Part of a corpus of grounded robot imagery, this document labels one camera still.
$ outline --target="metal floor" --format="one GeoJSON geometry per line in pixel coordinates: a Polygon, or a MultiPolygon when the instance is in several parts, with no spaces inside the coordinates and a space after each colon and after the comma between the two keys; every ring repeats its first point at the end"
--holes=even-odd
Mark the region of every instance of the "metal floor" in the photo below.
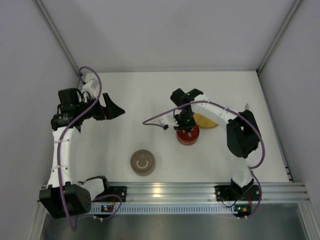
{"type": "Polygon", "coordinates": [[[67,220],[47,215],[40,240],[307,240],[297,204],[262,204],[248,220],[232,215],[118,215],[100,222],[78,221],[71,232],[67,220]]]}

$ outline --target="round lid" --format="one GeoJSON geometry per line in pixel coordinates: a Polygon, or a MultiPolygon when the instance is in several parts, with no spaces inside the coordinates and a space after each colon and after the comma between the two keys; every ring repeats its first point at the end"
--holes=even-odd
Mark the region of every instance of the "round lid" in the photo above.
{"type": "Polygon", "coordinates": [[[136,174],[146,176],[154,171],[156,162],[150,151],[142,149],[132,155],[130,164],[136,174]]]}

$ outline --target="cable tie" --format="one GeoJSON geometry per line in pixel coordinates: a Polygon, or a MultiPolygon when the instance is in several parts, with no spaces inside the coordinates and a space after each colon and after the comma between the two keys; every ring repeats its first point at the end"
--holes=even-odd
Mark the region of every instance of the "cable tie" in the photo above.
{"type": "Polygon", "coordinates": [[[63,168],[69,168],[69,166],[68,166],[68,165],[64,165],[64,166],[57,165],[57,166],[55,166],[55,167],[51,168],[51,170],[55,170],[55,169],[63,169],[63,168]]]}
{"type": "Polygon", "coordinates": [[[211,99],[208,98],[208,101],[206,102],[205,106],[204,106],[204,109],[206,109],[206,107],[209,105],[209,103],[211,102],[211,99]]]}
{"type": "Polygon", "coordinates": [[[58,139],[57,141],[54,141],[55,144],[66,143],[66,142],[70,142],[70,139],[66,139],[66,140],[58,139]]]}
{"type": "Polygon", "coordinates": [[[222,110],[222,112],[219,114],[219,116],[221,116],[222,114],[224,114],[224,112],[226,112],[228,109],[230,109],[228,106],[226,106],[223,110],[222,110]]]}

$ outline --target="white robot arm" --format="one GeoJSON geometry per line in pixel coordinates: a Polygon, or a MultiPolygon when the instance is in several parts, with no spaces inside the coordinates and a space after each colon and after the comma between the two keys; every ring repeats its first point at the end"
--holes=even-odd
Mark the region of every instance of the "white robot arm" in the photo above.
{"type": "Polygon", "coordinates": [[[40,202],[56,219],[66,217],[60,184],[63,187],[70,216],[88,213],[92,200],[97,196],[110,194],[110,186],[104,176],[89,178],[85,182],[80,182],[81,184],[78,184],[76,179],[76,149],[83,121],[90,118],[97,121],[110,120],[125,113],[111,101],[107,93],[102,94],[106,107],[101,106],[100,101],[96,100],[98,87],[98,81],[91,79],[83,86],[82,91],[77,88],[68,88],[58,92],[60,104],[57,114],[51,120],[54,139],[52,169],[46,189],[39,192],[40,202]],[[67,126],[73,121],[74,124],[68,128],[67,126]]]}
{"type": "MultiPolygon", "coordinates": [[[[198,113],[216,122],[226,131],[227,146],[233,153],[234,173],[231,185],[239,198],[243,196],[254,183],[248,164],[258,148],[259,138],[252,128],[234,114],[236,111],[223,109],[219,104],[209,104],[211,100],[197,89],[184,93],[179,88],[172,93],[170,99],[180,107],[181,112],[176,115],[168,113],[161,117],[160,123],[165,129],[173,127],[177,131],[190,131],[196,126],[193,114],[198,113]]],[[[245,110],[237,114],[245,117],[259,131],[252,112],[245,110]]]]}

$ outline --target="yellow object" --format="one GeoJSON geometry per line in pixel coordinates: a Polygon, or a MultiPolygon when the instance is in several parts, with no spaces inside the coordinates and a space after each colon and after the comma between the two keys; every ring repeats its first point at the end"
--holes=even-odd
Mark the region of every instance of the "yellow object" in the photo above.
{"type": "Polygon", "coordinates": [[[195,123],[199,126],[199,128],[204,128],[204,129],[213,129],[218,124],[216,124],[214,121],[211,121],[209,118],[206,118],[205,116],[195,113],[193,115],[193,118],[195,120],[195,123]]]}

